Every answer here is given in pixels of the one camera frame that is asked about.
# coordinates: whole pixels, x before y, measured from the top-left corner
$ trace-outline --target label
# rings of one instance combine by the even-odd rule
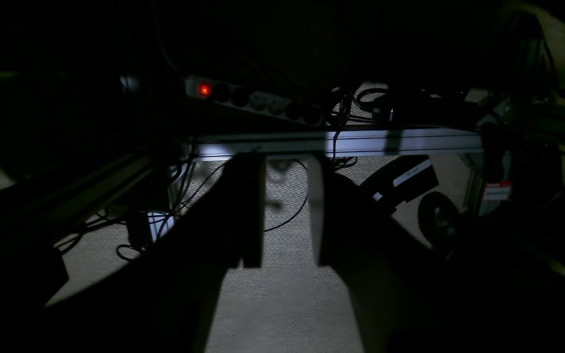
[[[512,183],[509,180],[498,184],[487,184],[483,194],[484,201],[507,201],[512,195]]]
[[[405,174],[397,177],[396,179],[394,179],[394,187],[397,187],[398,185],[401,185],[402,183],[404,183],[405,181],[407,181],[408,179],[412,178],[414,175],[418,174],[419,172],[421,172],[422,170],[425,170],[426,168],[429,168],[430,166],[432,166],[433,164],[431,164],[431,160],[430,159],[426,159],[426,161],[423,161],[422,163],[420,163],[419,165],[416,165],[415,167],[411,168],[411,170],[409,170],[408,172],[406,172]]]

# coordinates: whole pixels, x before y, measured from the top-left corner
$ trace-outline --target metal bar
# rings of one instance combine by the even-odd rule
[[[383,156],[482,152],[480,136],[455,129],[346,130],[283,134],[204,136],[196,144],[197,161],[226,160],[240,152],[262,152],[271,156],[298,156],[322,151],[332,156]]]

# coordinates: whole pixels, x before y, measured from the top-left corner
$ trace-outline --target power strip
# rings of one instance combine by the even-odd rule
[[[200,76],[186,79],[186,94],[192,98],[212,99],[215,103],[292,123],[321,126],[325,119],[319,107],[305,107],[289,98],[260,90],[250,91],[232,83]]]

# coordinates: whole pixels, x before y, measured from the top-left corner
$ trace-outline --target power outlet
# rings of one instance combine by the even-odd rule
[[[216,99],[215,88],[218,90],[223,88],[224,92],[226,92],[226,97],[228,94],[232,97],[233,94],[237,94],[238,90],[245,90],[245,87],[241,87],[239,85],[211,80],[210,78],[200,76],[189,76],[185,82],[186,94],[192,98],[206,99],[207,96],[210,97],[210,94],[213,94],[212,99],[214,99],[214,102],[226,107],[245,110],[247,112],[253,112],[270,118],[282,119],[307,126],[322,126],[325,123],[323,116],[315,114],[309,116],[305,114],[304,109],[292,109],[295,114],[288,116],[287,114],[289,112],[287,111],[287,108],[290,107],[290,105],[300,107],[300,105],[294,103],[294,101],[289,98],[257,90],[250,93],[246,104],[244,104],[245,101],[243,97],[241,97],[242,99],[240,100],[240,103],[234,103],[233,99]]]

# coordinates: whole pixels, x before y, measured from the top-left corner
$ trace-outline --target sticker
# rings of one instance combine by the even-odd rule
[[[409,170],[408,172],[406,172],[405,174],[397,177],[396,179],[394,179],[394,187],[397,187],[398,185],[401,185],[402,183],[404,183],[405,181],[407,181],[408,179],[412,178],[414,175],[418,174],[419,172],[421,172],[422,170],[425,170],[426,168],[429,168],[430,166],[432,166],[433,164],[431,163],[430,159],[426,159],[426,161],[423,161],[422,163],[420,163],[419,165],[416,165],[415,167],[411,168],[411,170]]]
[[[483,194],[484,201],[506,201],[512,195],[512,183],[509,180],[498,184],[487,184]]]

